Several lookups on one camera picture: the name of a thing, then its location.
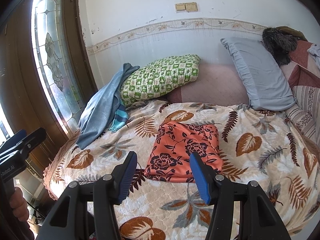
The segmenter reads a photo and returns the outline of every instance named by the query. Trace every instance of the olive green cloth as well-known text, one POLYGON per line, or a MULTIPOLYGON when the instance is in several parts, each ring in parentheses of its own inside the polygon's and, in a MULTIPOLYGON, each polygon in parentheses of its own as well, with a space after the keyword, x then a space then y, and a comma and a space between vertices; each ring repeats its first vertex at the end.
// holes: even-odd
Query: olive green cloth
POLYGON ((292 36, 297 37, 302 41, 308 41, 302 32, 296 31, 288 26, 279 26, 279 27, 276 27, 276 29, 279 31, 283 31, 285 33, 291 34, 292 36))

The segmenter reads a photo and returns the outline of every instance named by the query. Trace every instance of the blue gripper pad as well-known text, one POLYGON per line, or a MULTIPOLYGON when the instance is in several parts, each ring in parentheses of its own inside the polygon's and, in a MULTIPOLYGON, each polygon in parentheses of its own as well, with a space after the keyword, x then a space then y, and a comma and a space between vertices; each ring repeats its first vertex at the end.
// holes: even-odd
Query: blue gripper pad
POLYGON ((130 151, 124 163, 121 165, 123 173, 120 172, 122 174, 120 175, 121 179, 119 181, 119 195, 117 199, 119 202, 122 202, 128 196, 132 178, 137 168, 137 162, 137 154, 130 151))
POLYGON ((202 200, 206 203, 209 204, 211 197, 209 195, 209 186, 208 182, 206 181, 204 174, 200 168, 200 165, 205 165, 200 156, 198 155, 199 161, 201 163, 198 163, 199 161, 196 159, 195 154, 191 153, 190 155, 190 168, 192 171, 192 175, 196 181, 196 185, 200 194, 200 197, 202 200))

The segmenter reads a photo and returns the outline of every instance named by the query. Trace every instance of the leaf-patterned blanket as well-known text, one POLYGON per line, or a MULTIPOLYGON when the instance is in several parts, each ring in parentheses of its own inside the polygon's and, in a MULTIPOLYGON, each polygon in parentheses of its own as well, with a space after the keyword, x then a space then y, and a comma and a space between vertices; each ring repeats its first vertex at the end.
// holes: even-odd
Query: leaf-patterned blanket
MULTIPOLYGON (((205 125, 219 132, 222 171, 232 181, 256 180, 277 209, 289 233, 298 232, 320 206, 320 169, 284 112, 254 111, 247 105, 223 107, 202 103, 140 103, 118 132, 105 131, 88 148, 73 145, 53 172, 50 190, 60 196, 73 180, 80 184, 99 179, 122 163, 129 151, 138 167, 129 196, 116 206, 123 237, 129 239, 204 239, 212 206, 200 199, 194 183, 149 180, 144 168, 165 120, 205 125)), ((235 202, 231 238, 239 229, 235 202)))

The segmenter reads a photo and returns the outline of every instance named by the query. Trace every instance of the black fur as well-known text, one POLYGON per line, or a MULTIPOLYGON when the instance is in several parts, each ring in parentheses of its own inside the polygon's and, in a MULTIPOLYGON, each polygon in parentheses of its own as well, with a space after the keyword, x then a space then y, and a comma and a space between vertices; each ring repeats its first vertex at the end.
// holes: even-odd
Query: black fur
POLYGON ((295 51, 298 45, 294 36, 276 28, 266 28, 262 33, 262 40, 266 50, 271 53, 279 66, 290 63, 288 53, 295 51))

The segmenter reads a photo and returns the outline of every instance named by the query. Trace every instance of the pillowcase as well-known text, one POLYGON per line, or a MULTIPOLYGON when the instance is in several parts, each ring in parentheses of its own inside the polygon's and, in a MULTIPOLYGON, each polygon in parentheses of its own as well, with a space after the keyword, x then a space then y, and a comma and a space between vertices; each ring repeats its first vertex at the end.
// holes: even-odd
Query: pillowcase
POLYGON ((156 60, 132 73, 122 84, 121 99, 132 103, 163 96, 198 77, 198 55, 171 56, 156 60))
POLYGON ((204 62, 199 65, 197 81, 171 91, 168 100, 171 103, 201 102, 219 106, 249 104, 247 90, 234 64, 204 62))
POLYGON ((295 104, 287 80, 261 41, 230 37, 221 43, 235 63, 254 110, 282 111, 295 104))
POLYGON ((297 98, 299 107, 310 114, 315 123, 314 141, 320 147, 320 88, 296 86, 293 94, 297 98))

